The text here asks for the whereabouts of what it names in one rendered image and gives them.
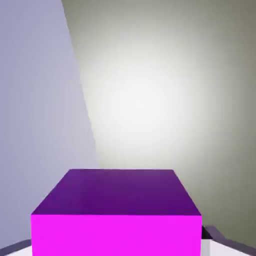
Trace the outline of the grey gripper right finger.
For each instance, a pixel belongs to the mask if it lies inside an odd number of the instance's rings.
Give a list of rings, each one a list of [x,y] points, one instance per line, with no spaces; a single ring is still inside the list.
[[[207,225],[202,226],[201,256],[256,256],[256,248],[228,239]]]

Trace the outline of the small magenta cube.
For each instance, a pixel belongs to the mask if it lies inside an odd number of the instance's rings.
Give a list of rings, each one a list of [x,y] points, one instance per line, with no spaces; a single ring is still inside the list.
[[[32,256],[201,256],[202,215],[173,170],[71,169],[30,221]]]

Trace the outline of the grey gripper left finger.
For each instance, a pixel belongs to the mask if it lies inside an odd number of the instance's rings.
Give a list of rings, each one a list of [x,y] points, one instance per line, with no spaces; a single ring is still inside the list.
[[[22,240],[20,242],[0,248],[0,256],[9,255],[11,253],[30,247],[31,245],[32,245],[31,239]]]

